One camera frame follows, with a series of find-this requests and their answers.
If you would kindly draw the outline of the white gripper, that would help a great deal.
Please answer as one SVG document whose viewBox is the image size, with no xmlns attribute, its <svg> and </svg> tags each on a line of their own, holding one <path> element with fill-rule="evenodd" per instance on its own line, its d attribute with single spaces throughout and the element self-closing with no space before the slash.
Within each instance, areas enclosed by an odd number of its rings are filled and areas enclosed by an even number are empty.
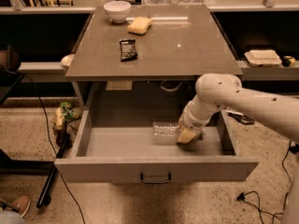
<svg viewBox="0 0 299 224">
<path fill-rule="evenodd" d="M 179 132 L 178 142 L 180 144 L 190 143 L 196 136 L 195 131 L 205 128 L 209 123 L 210 118 L 210 111 L 202 108 L 196 108 L 193 105 L 186 105 L 178 120 L 179 125 L 184 126 Z"/>
</svg>

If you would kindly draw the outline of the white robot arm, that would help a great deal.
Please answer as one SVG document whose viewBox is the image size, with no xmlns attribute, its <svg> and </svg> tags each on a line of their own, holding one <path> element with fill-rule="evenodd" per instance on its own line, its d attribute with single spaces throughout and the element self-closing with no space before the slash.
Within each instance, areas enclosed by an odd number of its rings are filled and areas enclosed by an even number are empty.
<svg viewBox="0 0 299 224">
<path fill-rule="evenodd" d="M 230 74 L 205 74 L 195 83 L 195 96 L 178 120 L 180 144 L 203 133 L 210 118 L 225 107 L 243 113 L 299 144 L 299 99 L 242 87 Z"/>
</svg>

